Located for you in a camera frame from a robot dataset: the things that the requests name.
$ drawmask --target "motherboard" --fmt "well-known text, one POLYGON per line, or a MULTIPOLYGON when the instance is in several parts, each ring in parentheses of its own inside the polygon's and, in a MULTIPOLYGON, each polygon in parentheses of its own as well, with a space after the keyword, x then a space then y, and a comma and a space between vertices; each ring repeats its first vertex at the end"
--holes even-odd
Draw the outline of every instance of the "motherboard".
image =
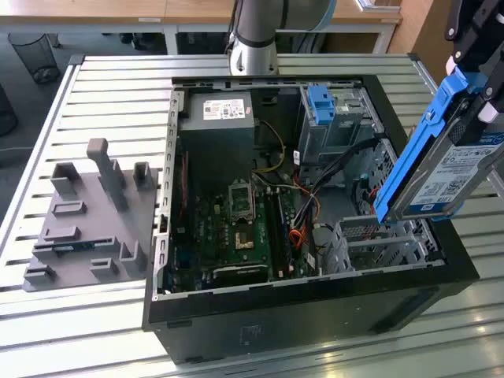
MULTIPOLYGON (((174 243, 166 277, 171 292, 299 278, 300 250, 289 240, 295 215, 290 189, 252 188, 236 180, 224 193, 195 199, 193 232, 174 243)), ((177 230, 180 235, 185 231, 177 230)))

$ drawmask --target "power supply label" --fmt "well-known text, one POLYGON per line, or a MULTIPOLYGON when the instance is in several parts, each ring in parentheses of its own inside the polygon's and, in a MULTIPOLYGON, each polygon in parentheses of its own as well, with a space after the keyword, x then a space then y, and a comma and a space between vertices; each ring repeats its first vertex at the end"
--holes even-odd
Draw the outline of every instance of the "power supply label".
POLYGON ((203 103, 203 120, 235 120, 245 118, 241 98, 235 100, 209 100, 203 103))
POLYGON ((439 211, 456 199, 478 172, 478 164, 504 142, 504 133, 483 134, 470 146, 452 146, 418 191, 409 209, 414 212, 439 211))

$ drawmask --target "slotted aluminum worktop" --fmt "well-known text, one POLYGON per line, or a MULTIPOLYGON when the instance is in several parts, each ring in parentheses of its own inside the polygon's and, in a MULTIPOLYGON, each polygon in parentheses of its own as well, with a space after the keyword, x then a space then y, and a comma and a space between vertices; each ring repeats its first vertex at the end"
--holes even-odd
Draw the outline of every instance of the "slotted aluminum worktop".
MULTIPOLYGON (((422 64, 405 55, 280 55, 279 66, 285 75, 378 75, 406 132, 435 90, 422 64)), ((54 190, 54 164, 72 161, 79 172, 96 171, 86 146, 102 137, 122 169, 148 161, 162 175, 170 77, 227 74, 223 56, 86 57, 68 67, 0 228, 0 376, 504 374, 504 201, 488 182, 453 220, 481 280, 399 332, 175 366, 156 336, 140 328, 143 280, 21 290, 54 190)))

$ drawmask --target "blue plastic bracket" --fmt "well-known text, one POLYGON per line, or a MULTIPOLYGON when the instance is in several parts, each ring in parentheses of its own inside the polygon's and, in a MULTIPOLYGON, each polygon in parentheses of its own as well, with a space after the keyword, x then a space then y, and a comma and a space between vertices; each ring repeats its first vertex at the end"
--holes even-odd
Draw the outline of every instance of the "blue plastic bracket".
POLYGON ((317 125, 331 124, 335 117, 332 96, 325 85, 308 86, 308 103, 312 108, 317 125))
POLYGON ((427 141, 431 136, 437 138, 444 129, 446 123, 443 116, 454 96, 462 91, 477 93, 484 86, 485 81, 485 76, 477 73, 464 74, 458 67, 451 75, 444 78, 432 102, 422 115, 413 136, 396 161, 391 174, 376 195, 374 208, 380 223, 386 220, 392 196, 399 189, 427 141))

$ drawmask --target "black mesh trash can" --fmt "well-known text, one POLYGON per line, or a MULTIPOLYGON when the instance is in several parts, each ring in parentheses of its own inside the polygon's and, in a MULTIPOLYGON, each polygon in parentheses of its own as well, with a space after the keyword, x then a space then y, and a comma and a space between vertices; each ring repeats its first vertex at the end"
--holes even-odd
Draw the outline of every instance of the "black mesh trash can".
POLYGON ((51 83, 60 76, 45 34, 10 33, 9 43, 37 84, 51 83))
POLYGON ((17 126, 17 117, 10 105, 6 92, 0 85, 0 136, 5 135, 17 126))

